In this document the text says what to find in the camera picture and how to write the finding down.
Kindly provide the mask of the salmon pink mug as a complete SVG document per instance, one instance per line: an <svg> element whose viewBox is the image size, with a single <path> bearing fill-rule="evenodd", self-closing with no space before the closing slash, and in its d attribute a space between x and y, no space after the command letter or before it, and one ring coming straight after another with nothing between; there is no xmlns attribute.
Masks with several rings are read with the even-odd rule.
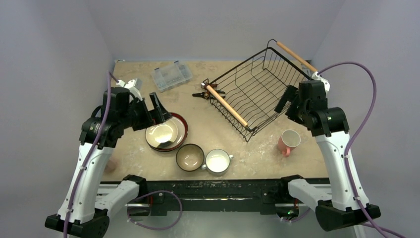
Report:
<svg viewBox="0 0 420 238"><path fill-rule="evenodd" d="M289 157L291 152L300 145L301 137L298 132L288 129L285 130L278 141L277 147L284 157Z"/></svg>

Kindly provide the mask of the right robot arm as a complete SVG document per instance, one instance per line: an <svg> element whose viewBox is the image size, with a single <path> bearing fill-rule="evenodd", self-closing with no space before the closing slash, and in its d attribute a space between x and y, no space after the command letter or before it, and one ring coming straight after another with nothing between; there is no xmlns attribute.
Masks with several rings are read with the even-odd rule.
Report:
<svg viewBox="0 0 420 238"><path fill-rule="evenodd" d="M285 202L296 198L306 204L315 212L321 228L332 231L379 218L381 211L370 203L358 179L346 115L339 107L328 107L324 86L316 80L300 82L298 87L288 85L275 111L280 112L290 102L285 113L288 119L311 132L323 155L331 194L299 175L281 178L277 193Z"/></svg>

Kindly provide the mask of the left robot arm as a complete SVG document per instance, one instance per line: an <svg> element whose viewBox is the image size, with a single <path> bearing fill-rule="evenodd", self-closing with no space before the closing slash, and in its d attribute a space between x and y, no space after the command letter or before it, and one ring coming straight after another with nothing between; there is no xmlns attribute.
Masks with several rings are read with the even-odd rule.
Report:
<svg viewBox="0 0 420 238"><path fill-rule="evenodd" d="M45 227L65 236L102 238L111 218L133 200L146 200L146 180L128 175L116 190L97 200L106 165L125 129L149 128L171 118L156 93L150 94L153 109L148 110L144 98L127 88L111 87L104 92L103 103L82 124L76 169L65 200L56 214L46 218Z"/></svg>

